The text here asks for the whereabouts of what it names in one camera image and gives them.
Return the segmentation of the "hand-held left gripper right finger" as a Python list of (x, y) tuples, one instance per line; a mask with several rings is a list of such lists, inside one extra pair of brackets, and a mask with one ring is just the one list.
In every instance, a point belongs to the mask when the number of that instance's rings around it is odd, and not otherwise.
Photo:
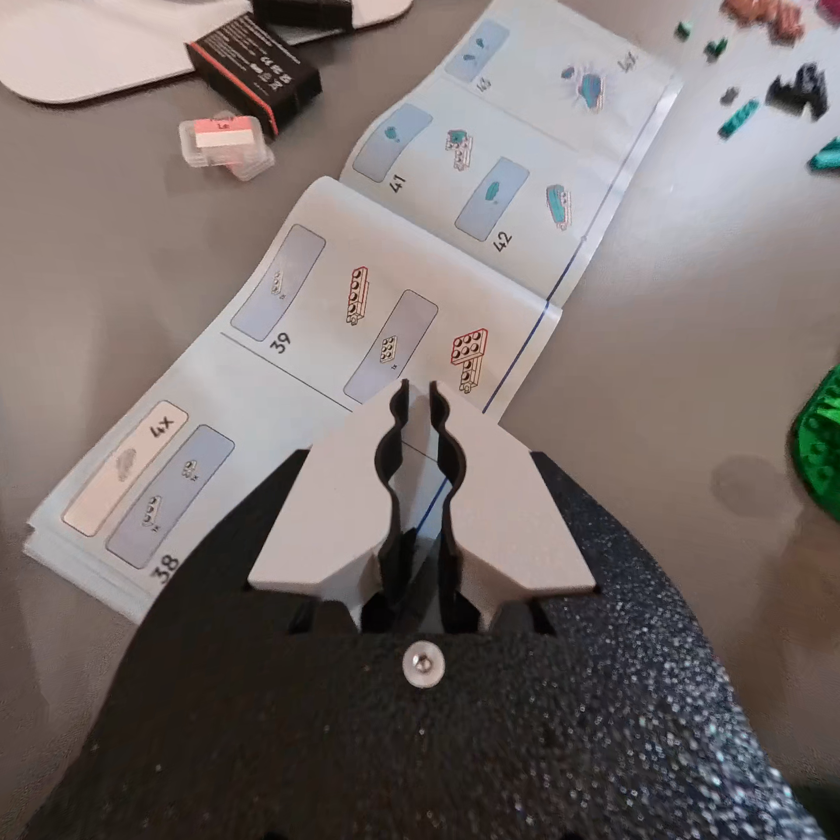
[(444, 383), (430, 383), (429, 408), (449, 483), (437, 561), (444, 630), (487, 631), (509, 604), (594, 593), (531, 450)]

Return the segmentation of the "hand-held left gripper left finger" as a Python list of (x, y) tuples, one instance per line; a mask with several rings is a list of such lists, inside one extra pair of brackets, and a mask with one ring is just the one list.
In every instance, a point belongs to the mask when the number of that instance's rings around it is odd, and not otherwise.
[(409, 382), (393, 382), (314, 443), (248, 574), (255, 590), (340, 602), (357, 621), (376, 595), (395, 610), (409, 584), (400, 500)]

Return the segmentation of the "lego instruction booklet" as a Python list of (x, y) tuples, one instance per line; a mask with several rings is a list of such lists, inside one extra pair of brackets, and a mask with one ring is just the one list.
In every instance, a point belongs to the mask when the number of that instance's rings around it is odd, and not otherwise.
[(560, 2), (493, 2), (301, 195), (238, 294), (51, 491), (28, 557), (140, 623), (286, 458), (393, 383), (499, 421), (681, 89)]

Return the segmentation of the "green leaf lego flower model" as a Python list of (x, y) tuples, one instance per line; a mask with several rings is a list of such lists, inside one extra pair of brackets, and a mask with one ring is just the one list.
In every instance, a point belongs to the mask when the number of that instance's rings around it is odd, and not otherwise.
[(814, 503), (839, 521), (839, 365), (823, 377), (793, 421), (795, 474)]

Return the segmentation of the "narrow single teal lego plate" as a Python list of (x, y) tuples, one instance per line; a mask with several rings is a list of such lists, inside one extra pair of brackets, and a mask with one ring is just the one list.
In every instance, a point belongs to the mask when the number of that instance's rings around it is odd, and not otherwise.
[(717, 136), (721, 140), (729, 140), (736, 132), (748, 122), (751, 117), (761, 107), (761, 101), (757, 98), (751, 98), (746, 103), (741, 105), (739, 109), (728, 116), (728, 119), (717, 130)]

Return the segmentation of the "clear memory card case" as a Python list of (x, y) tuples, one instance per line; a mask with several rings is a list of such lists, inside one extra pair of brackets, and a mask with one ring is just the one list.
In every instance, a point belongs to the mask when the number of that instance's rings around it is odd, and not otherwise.
[(224, 111), (209, 119), (182, 121), (178, 134), (182, 158), (193, 169), (223, 167), (249, 182), (276, 164), (254, 117)]

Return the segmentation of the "black battery red edge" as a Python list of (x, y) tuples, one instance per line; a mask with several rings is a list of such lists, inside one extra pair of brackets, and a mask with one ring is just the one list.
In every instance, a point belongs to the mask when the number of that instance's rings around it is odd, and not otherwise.
[(319, 69), (250, 12), (184, 48), (198, 76), (237, 112), (256, 118), (268, 140), (322, 93)]
[(351, 30), (352, 1), (252, 1), (253, 13), (265, 25), (317, 30)]

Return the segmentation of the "white tray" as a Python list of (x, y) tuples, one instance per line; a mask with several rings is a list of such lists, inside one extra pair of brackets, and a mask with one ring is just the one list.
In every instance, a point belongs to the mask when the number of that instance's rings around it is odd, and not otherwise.
[(188, 45), (251, 10), (245, 1), (2, 2), (2, 84), (61, 106), (182, 77), (194, 71)]

